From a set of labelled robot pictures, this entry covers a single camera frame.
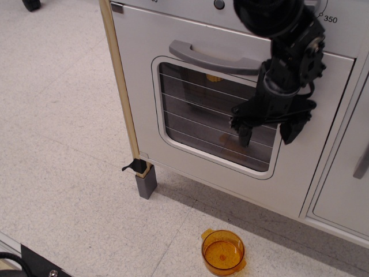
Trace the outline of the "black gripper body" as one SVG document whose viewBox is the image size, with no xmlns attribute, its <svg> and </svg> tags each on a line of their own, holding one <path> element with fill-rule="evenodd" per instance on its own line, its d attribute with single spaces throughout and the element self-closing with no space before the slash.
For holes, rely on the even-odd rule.
<svg viewBox="0 0 369 277">
<path fill-rule="evenodd" d="M 230 126 L 237 132 L 239 128 L 279 123 L 292 118 L 309 118 L 317 104 L 305 95 L 299 95 L 298 89 L 285 91 L 278 87 L 268 73 L 272 61 L 263 62 L 259 71 L 255 95 L 249 100 L 234 106 Z"/>
</svg>

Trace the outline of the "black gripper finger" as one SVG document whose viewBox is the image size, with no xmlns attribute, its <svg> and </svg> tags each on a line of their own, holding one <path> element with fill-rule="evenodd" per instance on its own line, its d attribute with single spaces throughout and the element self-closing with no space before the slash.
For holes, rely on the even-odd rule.
<svg viewBox="0 0 369 277">
<path fill-rule="evenodd" d="M 239 143 L 242 147 L 247 148 L 249 146 L 253 129 L 249 126 L 242 125 L 238 130 Z"/>
<path fill-rule="evenodd" d="M 292 143 L 305 127 L 309 118 L 292 118 L 280 125 L 280 134 L 285 145 Z"/>
</svg>

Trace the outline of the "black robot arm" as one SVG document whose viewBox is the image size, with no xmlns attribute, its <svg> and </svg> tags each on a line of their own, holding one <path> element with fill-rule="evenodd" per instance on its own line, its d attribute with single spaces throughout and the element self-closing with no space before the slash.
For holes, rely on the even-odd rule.
<svg viewBox="0 0 369 277">
<path fill-rule="evenodd" d="M 250 32 L 271 40 L 271 57 L 262 62 L 254 96 L 232 108 L 230 126 L 248 147 L 254 128 L 278 123 L 290 144 L 317 106 L 310 97 L 326 69 L 325 29 L 303 1 L 234 1 L 234 9 Z"/>
</svg>

